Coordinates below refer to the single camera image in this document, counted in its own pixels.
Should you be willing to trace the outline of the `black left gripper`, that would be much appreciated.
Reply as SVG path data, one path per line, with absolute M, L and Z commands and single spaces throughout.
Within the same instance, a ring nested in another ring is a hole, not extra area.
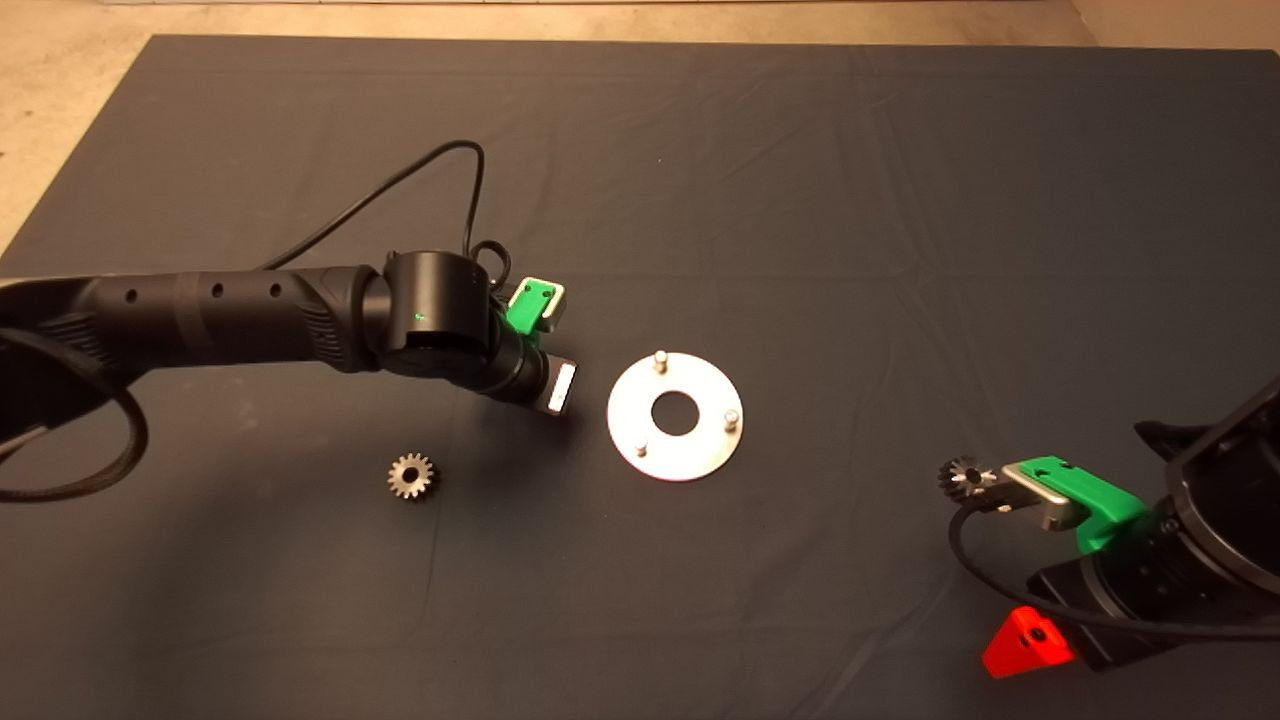
M 485 366 L 485 396 L 562 416 L 577 374 L 576 361 L 548 354 L 521 334 L 504 334 Z

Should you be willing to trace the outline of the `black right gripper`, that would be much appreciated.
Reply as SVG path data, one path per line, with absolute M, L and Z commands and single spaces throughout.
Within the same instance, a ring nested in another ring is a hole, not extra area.
M 1220 547 L 1234 544 L 1235 518 L 1203 519 L 1202 529 L 1211 529 L 1215 541 L 1230 543 Z M 1235 579 L 1204 547 L 1175 515 L 1152 515 L 1129 525 L 1102 550 L 1041 569 L 1030 577 L 1030 593 L 1116 619 L 1234 624 Z M 1070 664 L 1076 660 L 1075 651 L 1089 670 L 1108 671 L 1166 653 L 1183 642 L 1071 623 L 1060 632 L 1032 606 L 1019 606 L 1005 618 L 980 661 L 989 676 L 1005 679 Z

